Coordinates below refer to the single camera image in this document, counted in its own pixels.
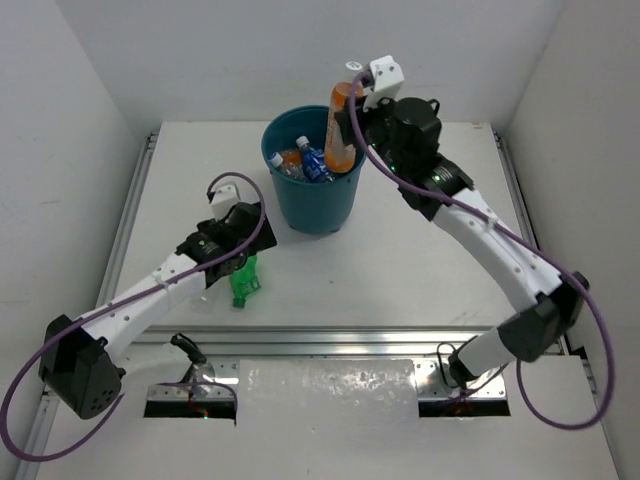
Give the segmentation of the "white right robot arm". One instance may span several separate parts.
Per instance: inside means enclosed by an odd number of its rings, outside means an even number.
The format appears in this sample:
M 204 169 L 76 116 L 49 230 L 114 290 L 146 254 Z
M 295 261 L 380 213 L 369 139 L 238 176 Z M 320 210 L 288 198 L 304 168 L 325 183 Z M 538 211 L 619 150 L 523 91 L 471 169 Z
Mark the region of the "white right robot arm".
M 343 140 L 360 147 L 398 184 L 405 202 L 454 238 L 501 288 L 514 314 L 448 358 L 465 387 L 486 371 L 538 359 L 576 322 L 583 301 L 567 275 L 514 241 L 473 180 L 439 151 L 436 100 L 347 100 L 336 119 Z

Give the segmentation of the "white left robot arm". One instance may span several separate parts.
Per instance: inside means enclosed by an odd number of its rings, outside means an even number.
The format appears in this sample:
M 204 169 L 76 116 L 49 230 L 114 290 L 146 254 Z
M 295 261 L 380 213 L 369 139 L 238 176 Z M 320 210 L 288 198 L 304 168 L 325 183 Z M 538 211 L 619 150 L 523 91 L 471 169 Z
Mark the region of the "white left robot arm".
M 51 321 L 45 338 L 57 342 L 43 354 L 39 377 L 79 418 L 98 416 L 131 376 L 120 357 L 142 332 L 276 244 L 260 202 L 239 202 L 222 219 L 198 223 L 151 274 L 107 305 L 83 314 L 76 329 L 66 315 Z

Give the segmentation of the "orange bottle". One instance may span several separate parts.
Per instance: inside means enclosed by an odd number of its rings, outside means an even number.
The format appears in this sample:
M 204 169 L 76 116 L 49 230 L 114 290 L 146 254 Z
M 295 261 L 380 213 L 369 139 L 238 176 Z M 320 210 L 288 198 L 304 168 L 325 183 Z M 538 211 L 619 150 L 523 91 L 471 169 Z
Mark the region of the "orange bottle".
M 352 81 L 362 69 L 363 66 L 359 62 L 347 62 L 343 79 L 336 83 L 331 91 L 324 157 L 327 168 L 333 174 L 345 174 L 355 164 L 355 147 L 344 143 L 336 115 L 344 110 L 351 94 Z
M 301 167 L 301 153 L 298 149 L 287 149 L 279 152 L 283 160 L 291 165 L 294 165 L 298 170 L 302 170 Z

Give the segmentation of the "clear bottle white cap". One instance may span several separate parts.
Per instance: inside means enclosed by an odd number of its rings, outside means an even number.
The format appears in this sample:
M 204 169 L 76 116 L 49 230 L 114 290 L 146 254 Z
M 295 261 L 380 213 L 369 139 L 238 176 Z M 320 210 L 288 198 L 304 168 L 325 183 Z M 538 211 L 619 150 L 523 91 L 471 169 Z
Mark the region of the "clear bottle white cap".
M 305 183 L 307 181 L 307 178 L 301 168 L 298 165 L 285 160 L 278 152 L 269 157 L 268 163 L 273 169 L 292 180 L 301 183 Z

